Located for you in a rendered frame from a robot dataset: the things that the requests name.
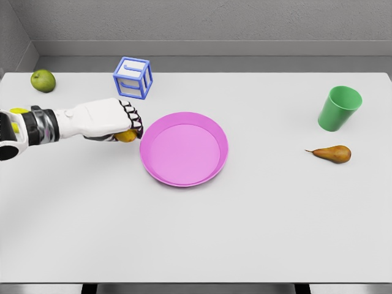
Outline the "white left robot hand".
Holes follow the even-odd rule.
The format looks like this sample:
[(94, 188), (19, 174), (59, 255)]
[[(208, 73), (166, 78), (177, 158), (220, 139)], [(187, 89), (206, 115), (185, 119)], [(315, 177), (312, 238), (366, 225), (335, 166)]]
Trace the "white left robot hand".
[(82, 134), (88, 140), (117, 141), (114, 134), (129, 129), (137, 131), (136, 139), (143, 136), (141, 117), (128, 101), (109, 98), (88, 102), (85, 110), (89, 119), (83, 126)]

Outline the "yellow lemon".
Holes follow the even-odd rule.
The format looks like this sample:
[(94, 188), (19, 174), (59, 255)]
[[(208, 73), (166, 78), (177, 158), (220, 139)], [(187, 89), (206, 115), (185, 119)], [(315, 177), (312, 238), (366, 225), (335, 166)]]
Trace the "yellow lemon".
[(130, 143), (137, 138), (137, 131), (133, 130), (133, 129), (129, 129), (127, 131), (124, 131), (124, 132), (121, 132), (118, 134), (114, 134), (114, 138), (117, 141), (121, 141), (124, 143)]

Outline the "pink round plate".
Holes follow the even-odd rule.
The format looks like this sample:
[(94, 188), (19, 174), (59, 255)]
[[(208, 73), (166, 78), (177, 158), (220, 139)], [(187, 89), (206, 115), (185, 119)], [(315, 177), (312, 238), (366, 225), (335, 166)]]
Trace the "pink round plate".
[(156, 180), (192, 187), (214, 178), (228, 157), (228, 139), (218, 123), (193, 112), (177, 112), (151, 124), (140, 143), (141, 162)]

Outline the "blue and white letter block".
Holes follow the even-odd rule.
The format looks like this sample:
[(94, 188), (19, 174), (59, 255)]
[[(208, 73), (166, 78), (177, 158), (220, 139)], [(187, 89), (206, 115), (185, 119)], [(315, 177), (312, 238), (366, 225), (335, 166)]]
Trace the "blue and white letter block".
[(120, 96), (145, 100), (153, 83), (151, 64), (145, 59), (124, 56), (113, 79)]

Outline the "green apple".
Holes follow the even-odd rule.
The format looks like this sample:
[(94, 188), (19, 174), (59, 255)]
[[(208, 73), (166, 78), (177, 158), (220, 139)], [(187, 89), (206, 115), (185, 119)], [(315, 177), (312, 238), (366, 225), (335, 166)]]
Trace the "green apple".
[(46, 69), (33, 72), (30, 81), (34, 89), (44, 93), (52, 92), (56, 87), (55, 76)]

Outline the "yellow banana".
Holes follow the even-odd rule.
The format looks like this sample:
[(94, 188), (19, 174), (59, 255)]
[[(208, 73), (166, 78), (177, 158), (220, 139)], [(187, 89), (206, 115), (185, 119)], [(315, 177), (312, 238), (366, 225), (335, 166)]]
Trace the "yellow banana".
[(29, 110), (24, 108), (12, 108), (9, 110), (12, 115), (10, 116), (11, 126), (15, 134), (20, 133), (20, 126), (21, 126), (21, 118), (17, 118), (16, 115), (22, 115), (25, 113), (29, 113)]

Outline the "brown pear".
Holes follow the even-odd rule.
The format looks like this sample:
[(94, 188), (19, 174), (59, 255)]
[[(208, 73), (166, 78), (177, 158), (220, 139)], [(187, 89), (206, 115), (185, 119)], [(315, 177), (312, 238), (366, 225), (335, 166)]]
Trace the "brown pear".
[(313, 151), (306, 150), (315, 157), (328, 160), (335, 164), (343, 164), (351, 159), (351, 150), (344, 145), (336, 145), (328, 148), (315, 149)]

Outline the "green plastic cup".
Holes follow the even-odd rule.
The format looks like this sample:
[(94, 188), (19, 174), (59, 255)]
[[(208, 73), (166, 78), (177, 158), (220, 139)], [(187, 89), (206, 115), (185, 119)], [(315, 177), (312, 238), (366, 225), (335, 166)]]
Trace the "green plastic cup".
[(328, 132), (338, 131), (362, 103), (362, 96), (355, 89), (348, 86), (332, 88), (319, 114), (319, 126)]

